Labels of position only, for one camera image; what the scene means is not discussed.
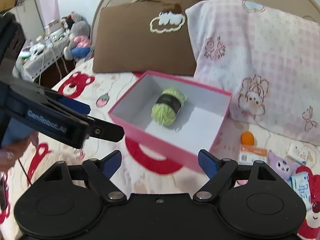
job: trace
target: brown pillow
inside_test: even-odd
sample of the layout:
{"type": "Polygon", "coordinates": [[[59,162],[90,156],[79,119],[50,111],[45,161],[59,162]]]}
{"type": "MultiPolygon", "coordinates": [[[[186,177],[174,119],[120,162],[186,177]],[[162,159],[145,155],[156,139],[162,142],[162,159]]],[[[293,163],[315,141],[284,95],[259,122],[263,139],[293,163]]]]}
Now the brown pillow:
{"type": "Polygon", "coordinates": [[[103,8],[93,71],[155,70],[193,76],[196,61],[185,10],[199,1],[202,0],[142,0],[103,8]]]}

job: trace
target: orange ball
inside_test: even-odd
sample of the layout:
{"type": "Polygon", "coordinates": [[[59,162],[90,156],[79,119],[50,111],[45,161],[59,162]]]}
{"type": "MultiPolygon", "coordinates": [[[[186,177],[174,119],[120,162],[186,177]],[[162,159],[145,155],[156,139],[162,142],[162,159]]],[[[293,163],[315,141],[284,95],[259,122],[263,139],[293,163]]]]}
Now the orange ball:
{"type": "Polygon", "coordinates": [[[241,143],[244,145],[254,145],[254,136],[251,132],[244,132],[240,137],[241,143]]]}

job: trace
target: round pad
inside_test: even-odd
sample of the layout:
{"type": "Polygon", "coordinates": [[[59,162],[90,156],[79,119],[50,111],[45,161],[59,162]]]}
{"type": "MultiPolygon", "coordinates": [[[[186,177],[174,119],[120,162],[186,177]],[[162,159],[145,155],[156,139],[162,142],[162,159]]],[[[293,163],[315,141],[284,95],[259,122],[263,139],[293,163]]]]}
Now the round pad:
{"type": "Polygon", "coordinates": [[[257,214],[274,215],[283,209],[283,202],[277,196],[258,193],[247,198],[247,206],[257,214]]]}
{"type": "Polygon", "coordinates": [[[37,208],[39,212],[47,216],[58,216],[69,212],[74,201],[68,195],[53,194],[39,200],[37,208]]]}
{"type": "Polygon", "coordinates": [[[14,215],[21,231],[42,239],[65,239],[86,230],[101,214],[102,201],[72,183],[35,183],[17,201],[14,215]]]}
{"type": "Polygon", "coordinates": [[[219,212],[239,233],[258,238],[297,232],[306,214],[303,201],[285,182],[265,180],[227,191],[219,212]]]}

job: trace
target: pink box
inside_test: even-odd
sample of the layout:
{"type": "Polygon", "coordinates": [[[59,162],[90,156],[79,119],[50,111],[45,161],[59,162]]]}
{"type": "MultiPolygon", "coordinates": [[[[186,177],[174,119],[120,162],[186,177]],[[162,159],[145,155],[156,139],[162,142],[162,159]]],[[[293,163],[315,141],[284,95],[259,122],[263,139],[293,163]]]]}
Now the pink box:
{"type": "Polygon", "coordinates": [[[210,151],[226,117],[232,94],[185,78],[147,71],[108,112],[125,136],[184,166],[200,171],[198,152],[210,151]],[[187,96],[168,127],[151,118],[161,93],[175,88],[187,96]]]}

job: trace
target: gray stuffed bunny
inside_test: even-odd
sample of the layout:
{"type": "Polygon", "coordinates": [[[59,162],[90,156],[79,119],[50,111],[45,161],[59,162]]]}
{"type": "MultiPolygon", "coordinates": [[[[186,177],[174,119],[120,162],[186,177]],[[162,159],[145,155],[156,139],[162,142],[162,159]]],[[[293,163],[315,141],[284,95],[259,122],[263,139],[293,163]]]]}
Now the gray stuffed bunny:
{"type": "Polygon", "coordinates": [[[73,60],[75,57],[75,55],[73,55],[73,49],[77,47],[77,42],[75,42],[75,38],[81,35],[85,36],[89,40],[90,36],[90,26],[82,16],[80,16],[76,12],[72,12],[71,19],[74,21],[74,24],[72,25],[70,30],[70,43],[63,50],[64,58],[66,60],[73,60]]]}

